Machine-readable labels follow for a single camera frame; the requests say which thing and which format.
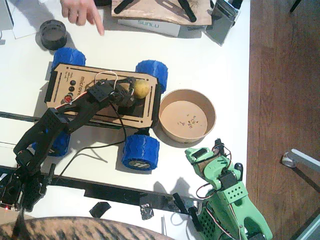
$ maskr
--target green robotic arm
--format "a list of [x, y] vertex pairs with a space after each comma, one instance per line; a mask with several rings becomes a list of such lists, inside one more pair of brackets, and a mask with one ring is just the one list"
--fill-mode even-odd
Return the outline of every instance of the green robotic arm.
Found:
[[235, 169], [224, 148], [217, 139], [212, 151], [207, 147], [185, 151], [195, 173], [213, 186], [206, 197], [202, 197], [204, 201], [198, 216], [203, 226], [200, 234], [205, 240], [272, 239], [265, 218], [248, 197], [242, 171], [239, 167]]

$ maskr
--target blue wheel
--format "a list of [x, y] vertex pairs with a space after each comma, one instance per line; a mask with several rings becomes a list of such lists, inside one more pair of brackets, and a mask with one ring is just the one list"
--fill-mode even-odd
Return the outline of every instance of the blue wheel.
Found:
[[127, 168], [150, 171], [157, 167], [160, 143], [147, 135], [134, 134], [126, 138], [122, 164]]
[[[54, 140], [52, 147], [48, 153], [49, 156], [62, 157], [66, 155], [69, 147], [70, 134], [66, 134], [64, 131], [61, 132], [58, 137]], [[32, 148], [37, 149], [37, 144], [32, 143]]]
[[158, 79], [161, 85], [161, 92], [164, 93], [167, 89], [168, 68], [165, 64], [156, 60], [145, 60], [139, 62], [135, 67], [137, 73], [149, 74]]
[[85, 66], [86, 57], [77, 49], [62, 47], [54, 53], [52, 69], [54, 69], [59, 63]]

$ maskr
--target wooden floor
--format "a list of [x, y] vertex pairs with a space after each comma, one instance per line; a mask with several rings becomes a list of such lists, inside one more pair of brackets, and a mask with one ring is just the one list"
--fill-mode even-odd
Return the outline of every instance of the wooden floor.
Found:
[[320, 4], [293, 2], [251, 1], [247, 188], [276, 240], [320, 214], [320, 174], [280, 164], [292, 148], [320, 160]]

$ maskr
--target yellow potato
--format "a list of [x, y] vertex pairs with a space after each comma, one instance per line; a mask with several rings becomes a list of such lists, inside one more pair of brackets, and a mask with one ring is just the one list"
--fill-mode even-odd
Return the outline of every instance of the yellow potato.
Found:
[[150, 86], [146, 80], [139, 79], [134, 84], [134, 96], [137, 99], [144, 99], [150, 91]]

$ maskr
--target brown bowl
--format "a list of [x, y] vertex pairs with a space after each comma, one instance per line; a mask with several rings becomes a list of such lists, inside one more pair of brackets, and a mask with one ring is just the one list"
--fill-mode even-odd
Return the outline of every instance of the brown bowl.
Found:
[[214, 128], [216, 110], [202, 93], [179, 89], [162, 99], [159, 120], [163, 131], [171, 139], [179, 143], [193, 143]]

